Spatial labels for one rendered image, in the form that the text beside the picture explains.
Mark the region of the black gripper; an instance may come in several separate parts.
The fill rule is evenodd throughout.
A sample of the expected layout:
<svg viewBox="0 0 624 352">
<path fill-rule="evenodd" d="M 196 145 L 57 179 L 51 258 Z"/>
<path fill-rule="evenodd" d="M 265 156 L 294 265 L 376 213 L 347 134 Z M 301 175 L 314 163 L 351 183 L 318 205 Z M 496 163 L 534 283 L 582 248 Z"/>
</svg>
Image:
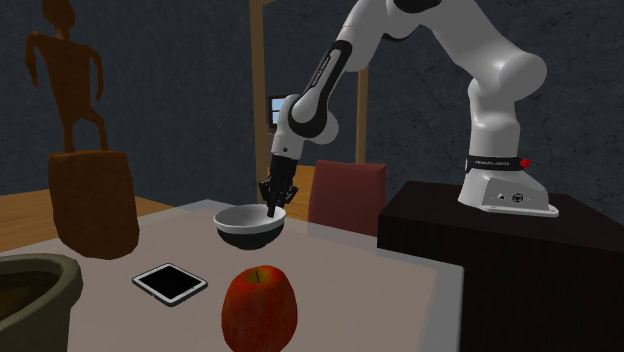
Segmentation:
<svg viewBox="0 0 624 352">
<path fill-rule="evenodd" d="M 277 191 L 279 191 L 279 206 L 284 208 L 299 191 L 293 185 L 298 161 L 289 157 L 273 155 L 270 165 L 270 177 L 258 183 L 262 199 L 267 205 L 267 216 L 274 217 Z"/>
</svg>

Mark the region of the white and black bowl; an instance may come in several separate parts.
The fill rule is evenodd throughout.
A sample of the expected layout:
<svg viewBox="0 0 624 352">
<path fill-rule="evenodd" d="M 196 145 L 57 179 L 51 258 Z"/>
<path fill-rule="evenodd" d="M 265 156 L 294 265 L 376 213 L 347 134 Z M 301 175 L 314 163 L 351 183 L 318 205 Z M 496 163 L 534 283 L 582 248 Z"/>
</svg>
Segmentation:
<svg viewBox="0 0 624 352">
<path fill-rule="evenodd" d="M 227 244 L 241 250 L 257 250 L 274 241 L 284 228 L 286 211 L 281 207 L 268 216 L 266 204 L 236 205 L 216 213 L 213 222 Z"/>
</svg>

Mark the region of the dark red chair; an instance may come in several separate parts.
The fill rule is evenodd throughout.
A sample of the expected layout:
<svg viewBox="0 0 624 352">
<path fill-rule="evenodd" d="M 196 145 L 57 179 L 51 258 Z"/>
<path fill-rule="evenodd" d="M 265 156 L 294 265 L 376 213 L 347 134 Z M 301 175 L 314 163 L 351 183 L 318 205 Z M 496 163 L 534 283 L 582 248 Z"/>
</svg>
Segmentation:
<svg viewBox="0 0 624 352">
<path fill-rule="evenodd" d="M 376 237 L 385 205 L 385 164 L 317 161 L 309 222 Z"/>
</svg>

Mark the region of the small framed window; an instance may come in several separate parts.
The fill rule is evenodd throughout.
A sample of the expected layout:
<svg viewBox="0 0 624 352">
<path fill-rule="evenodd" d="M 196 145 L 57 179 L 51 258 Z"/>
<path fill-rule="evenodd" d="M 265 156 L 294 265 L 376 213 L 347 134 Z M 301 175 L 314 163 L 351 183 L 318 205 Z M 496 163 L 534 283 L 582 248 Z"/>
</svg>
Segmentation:
<svg viewBox="0 0 624 352">
<path fill-rule="evenodd" d="M 277 128 L 278 115 L 286 95 L 275 95 L 267 97 L 267 127 L 270 133 L 274 133 Z"/>
</svg>

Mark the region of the red apple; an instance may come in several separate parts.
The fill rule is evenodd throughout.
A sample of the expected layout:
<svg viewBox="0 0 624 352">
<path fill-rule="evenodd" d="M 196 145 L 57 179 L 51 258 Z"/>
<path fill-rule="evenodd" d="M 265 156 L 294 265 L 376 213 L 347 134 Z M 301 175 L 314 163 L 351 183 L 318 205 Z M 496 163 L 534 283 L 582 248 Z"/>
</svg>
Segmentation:
<svg viewBox="0 0 624 352">
<path fill-rule="evenodd" d="M 297 323 L 295 293 L 280 269 L 256 266 L 231 281 L 221 327 L 233 352 L 281 352 L 291 341 Z"/>
</svg>

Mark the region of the pale table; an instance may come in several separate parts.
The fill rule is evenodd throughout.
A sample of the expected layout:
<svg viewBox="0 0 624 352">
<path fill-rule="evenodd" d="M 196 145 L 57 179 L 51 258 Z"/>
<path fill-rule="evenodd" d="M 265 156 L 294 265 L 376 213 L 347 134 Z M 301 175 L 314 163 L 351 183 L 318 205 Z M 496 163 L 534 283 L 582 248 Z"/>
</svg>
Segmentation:
<svg viewBox="0 0 624 352">
<path fill-rule="evenodd" d="M 84 288 L 69 320 L 67 352 L 231 352 L 221 312 L 231 281 L 271 265 L 298 306 L 283 352 L 459 352 L 460 267 L 381 250 L 375 238 L 296 219 L 258 250 L 226 244 L 204 200 L 140 218 L 136 249 L 116 260 L 80 257 Z M 169 307 L 134 278 L 164 263 L 207 287 Z"/>
</svg>

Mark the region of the white tablet with black screen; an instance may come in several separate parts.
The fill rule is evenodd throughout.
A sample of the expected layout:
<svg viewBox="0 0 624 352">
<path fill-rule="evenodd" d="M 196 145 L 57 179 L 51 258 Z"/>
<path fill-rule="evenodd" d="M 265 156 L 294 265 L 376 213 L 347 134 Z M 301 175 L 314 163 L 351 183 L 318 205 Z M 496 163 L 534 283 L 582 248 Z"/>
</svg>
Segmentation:
<svg viewBox="0 0 624 352">
<path fill-rule="evenodd" d="M 132 283 L 168 307 L 175 307 L 208 287 L 208 282 L 172 263 L 132 278 Z"/>
</svg>

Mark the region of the brown wooden figure statue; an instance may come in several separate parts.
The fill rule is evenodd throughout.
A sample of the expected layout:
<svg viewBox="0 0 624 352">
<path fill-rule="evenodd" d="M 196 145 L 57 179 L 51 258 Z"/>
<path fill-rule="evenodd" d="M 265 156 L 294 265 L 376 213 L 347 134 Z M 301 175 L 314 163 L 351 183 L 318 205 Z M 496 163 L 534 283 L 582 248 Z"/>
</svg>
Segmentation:
<svg viewBox="0 0 624 352">
<path fill-rule="evenodd" d="M 90 65 L 100 98 L 102 60 L 90 46 L 70 40 L 76 20 L 70 0 L 42 0 L 42 14 L 56 34 L 28 34 L 25 65 L 37 85 L 36 57 L 44 59 L 63 127 L 63 150 L 48 156 L 56 231 L 84 257 L 121 258 L 138 245 L 140 228 L 126 155 L 109 148 L 105 121 L 91 104 Z"/>
</svg>

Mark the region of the dark robot stand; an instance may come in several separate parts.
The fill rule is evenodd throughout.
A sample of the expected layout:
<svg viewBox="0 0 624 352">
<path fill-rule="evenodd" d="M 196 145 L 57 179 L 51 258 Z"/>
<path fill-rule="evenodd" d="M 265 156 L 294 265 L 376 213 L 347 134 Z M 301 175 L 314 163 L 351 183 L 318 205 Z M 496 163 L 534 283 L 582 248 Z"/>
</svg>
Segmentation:
<svg viewBox="0 0 624 352">
<path fill-rule="evenodd" d="M 624 225 L 564 194 L 546 218 L 484 212 L 459 190 L 407 182 L 378 245 L 463 268 L 460 352 L 624 352 Z"/>
</svg>

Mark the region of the olive green pot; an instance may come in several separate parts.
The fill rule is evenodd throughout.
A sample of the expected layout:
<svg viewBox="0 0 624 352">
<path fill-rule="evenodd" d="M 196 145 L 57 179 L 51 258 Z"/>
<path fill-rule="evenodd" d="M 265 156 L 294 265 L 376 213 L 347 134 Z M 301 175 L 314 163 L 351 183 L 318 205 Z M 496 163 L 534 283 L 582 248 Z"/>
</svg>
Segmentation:
<svg viewBox="0 0 624 352">
<path fill-rule="evenodd" d="M 80 265 L 70 257 L 0 257 L 0 352 L 67 352 L 82 289 Z"/>
</svg>

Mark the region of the wooden door frame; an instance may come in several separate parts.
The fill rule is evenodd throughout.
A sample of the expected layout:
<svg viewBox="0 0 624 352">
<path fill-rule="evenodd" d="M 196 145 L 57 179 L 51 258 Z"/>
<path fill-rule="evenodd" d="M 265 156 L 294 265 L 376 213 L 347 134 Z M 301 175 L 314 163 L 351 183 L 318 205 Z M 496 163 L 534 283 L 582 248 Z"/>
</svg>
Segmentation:
<svg viewBox="0 0 624 352">
<path fill-rule="evenodd" d="M 253 93 L 255 182 L 268 176 L 267 157 L 267 110 L 265 94 L 265 62 L 263 7 L 276 0 L 248 0 L 251 41 L 251 68 Z M 366 128 L 368 104 L 369 67 L 358 72 L 355 162 L 363 164 L 366 159 Z"/>
</svg>

